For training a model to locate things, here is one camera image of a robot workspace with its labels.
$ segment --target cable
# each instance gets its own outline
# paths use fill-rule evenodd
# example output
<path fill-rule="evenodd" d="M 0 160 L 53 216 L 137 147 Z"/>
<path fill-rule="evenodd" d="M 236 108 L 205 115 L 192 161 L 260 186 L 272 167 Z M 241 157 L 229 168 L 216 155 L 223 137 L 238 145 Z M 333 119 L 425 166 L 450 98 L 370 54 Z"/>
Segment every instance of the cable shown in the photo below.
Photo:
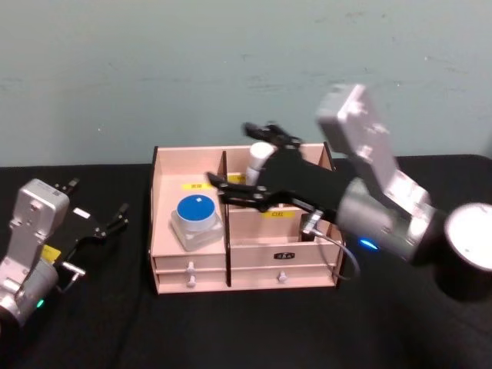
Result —
<path fill-rule="evenodd" d="M 74 276 L 71 278 L 70 282 L 64 287 L 61 288 L 60 286 L 56 286 L 56 291 L 58 291 L 60 294 L 64 294 L 66 291 L 68 291 L 71 286 L 74 285 L 74 283 L 78 280 L 78 277 L 80 277 L 80 274 L 74 274 Z"/>
<path fill-rule="evenodd" d="M 337 273 L 335 269 L 331 267 L 330 264 L 328 263 L 326 256 L 324 256 L 323 248 L 321 247 L 321 244 L 318 243 L 317 248 L 319 249 L 321 257 L 323 258 L 323 261 L 326 264 L 326 267 L 330 271 L 330 273 L 332 273 L 335 277 L 340 278 L 342 281 L 349 281 L 359 276 L 359 274 L 361 273 L 361 267 L 359 266 L 359 263 L 355 255 L 352 254 L 352 251 L 350 251 L 340 242 L 335 241 L 333 238 L 328 237 L 326 234 L 323 234 L 323 232 L 319 231 L 317 228 L 312 228 L 311 233 L 314 234 L 316 237 L 323 238 L 326 241 L 336 244 L 344 252 L 344 254 L 346 254 L 349 257 L 349 259 L 351 259 L 352 265 L 354 266 L 354 274 L 351 277 L 345 277 L 344 275 Z"/>

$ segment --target round blue button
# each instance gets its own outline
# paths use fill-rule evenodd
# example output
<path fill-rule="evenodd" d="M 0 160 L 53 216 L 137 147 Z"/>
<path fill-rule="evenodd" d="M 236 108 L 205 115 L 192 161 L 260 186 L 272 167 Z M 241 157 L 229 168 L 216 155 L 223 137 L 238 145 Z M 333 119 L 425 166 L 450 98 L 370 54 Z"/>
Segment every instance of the round blue button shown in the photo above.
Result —
<path fill-rule="evenodd" d="M 179 201 L 176 210 L 185 221 L 204 221 L 214 214 L 215 204 L 208 196 L 193 194 Z"/>

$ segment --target teal wall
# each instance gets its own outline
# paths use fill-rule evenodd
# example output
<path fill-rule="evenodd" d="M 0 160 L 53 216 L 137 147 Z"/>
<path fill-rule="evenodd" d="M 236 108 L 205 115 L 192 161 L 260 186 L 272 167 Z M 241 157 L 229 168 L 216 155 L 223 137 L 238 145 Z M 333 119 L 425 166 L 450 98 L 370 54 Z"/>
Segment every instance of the teal wall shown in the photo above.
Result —
<path fill-rule="evenodd" d="M 492 2 L 4 0 L 0 166 L 139 163 L 372 87 L 399 155 L 492 148 Z"/>

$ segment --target yellow sticker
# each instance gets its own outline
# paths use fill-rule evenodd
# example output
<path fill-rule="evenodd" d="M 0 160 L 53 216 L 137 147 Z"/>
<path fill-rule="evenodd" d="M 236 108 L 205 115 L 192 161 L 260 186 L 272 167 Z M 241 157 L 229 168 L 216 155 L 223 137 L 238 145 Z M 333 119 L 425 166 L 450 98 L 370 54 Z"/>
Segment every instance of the yellow sticker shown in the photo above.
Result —
<path fill-rule="evenodd" d="M 265 218 L 293 218 L 295 211 L 267 211 L 263 213 Z"/>
<path fill-rule="evenodd" d="M 184 190 L 211 190 L 214 188 L 210 183 L 186 183 L 181 187 Z"/>
<path fill-rule="evenodd" d="M 61 251 L 57 250 L 56 248 L 52 248 L 51 246 L 46 244 L 43 247 L 43 251 L 41 252 L 41 256 L 47 262 L 53 264 L 55 262 L 55 260 L 58 258 L 58 256 L 60 256 L 61 253 L 62 253 Z"/>
<path fill-rule="evenodd" d="M 246 183 L 246 176 L 245 175 L 228 175 L 228 181 L 231 183 L 238 183 L 240 185 L 243 185 Z"/>

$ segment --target wooden box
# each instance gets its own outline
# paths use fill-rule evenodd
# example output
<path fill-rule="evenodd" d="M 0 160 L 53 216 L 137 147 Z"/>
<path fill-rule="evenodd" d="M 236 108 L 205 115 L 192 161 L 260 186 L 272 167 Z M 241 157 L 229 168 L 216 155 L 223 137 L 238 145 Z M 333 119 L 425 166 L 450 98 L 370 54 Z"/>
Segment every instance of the wooden box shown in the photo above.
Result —
<path fill-rule="evenodd" d="M 325 261 L 338 271 L 343 253 L 324 239 L 301 237 L 304 211 L 279 205 L 260 213 L 220 204 L 204 173 L 243 181 L 249 148 L 155 148 L 149 256 L 159 294 L 336 286 Z M 306 160 L 332 169 L 326 144 L 305 144 L 301 150 Z M 170 225 L 171 212 L 190 194 L 212 198 L 224 225 L 220 241 L 192 252 L 181 246 Z M 344 242 L 332 224 L 323 221 L 318 227 Z"/>

